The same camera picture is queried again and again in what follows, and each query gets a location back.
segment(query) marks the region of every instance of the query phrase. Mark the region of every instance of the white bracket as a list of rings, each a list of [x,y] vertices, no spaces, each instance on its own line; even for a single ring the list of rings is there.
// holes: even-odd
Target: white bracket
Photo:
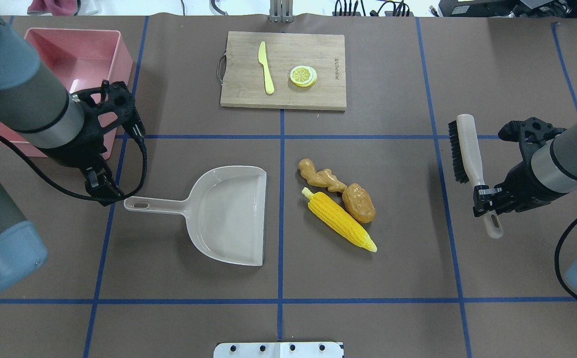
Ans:
[[[271,0],[271,22],[293,22],[293,0]]]
[[[343,342],[218,344],[213,358],[344,358]]]

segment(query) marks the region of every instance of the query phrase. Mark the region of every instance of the white dustpan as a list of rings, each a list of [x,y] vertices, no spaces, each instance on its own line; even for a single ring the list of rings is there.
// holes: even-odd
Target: white dustpan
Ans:
[[[191,242],[212,259],[259,267],[264,262],[266,172],[223,166],[204,173],[185,200],[133,196],[129,211],[184,215]]]

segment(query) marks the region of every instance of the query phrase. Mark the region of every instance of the black bristles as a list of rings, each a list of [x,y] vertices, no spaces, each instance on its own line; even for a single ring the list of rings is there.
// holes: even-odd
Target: black bristles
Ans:
[[[463,157],[461,156],[461,146],[459,145],[459,130],[457,121],[448,124],[448,133],[450,134],[450,147],[452,147],[452,167],[454,168],[454,179],[459,183],[470,181],[466,168],[463,166]]]

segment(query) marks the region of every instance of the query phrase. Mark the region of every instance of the white mounting plate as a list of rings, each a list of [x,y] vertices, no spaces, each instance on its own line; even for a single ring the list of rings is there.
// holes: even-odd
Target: white mounting plate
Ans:
[[[218,344],[213,350],[213,358],[344,358],[344,344],[343,342]]]

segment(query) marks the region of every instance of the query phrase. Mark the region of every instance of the toy corn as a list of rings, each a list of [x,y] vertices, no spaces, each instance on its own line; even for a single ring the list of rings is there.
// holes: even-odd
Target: toy corn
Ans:
[[[336,233],[356,246],[377,252],[377,246],[366,230],[328,195],[313,193],[306,187],[302,189],[302,194],[308,198],[308,208]]]

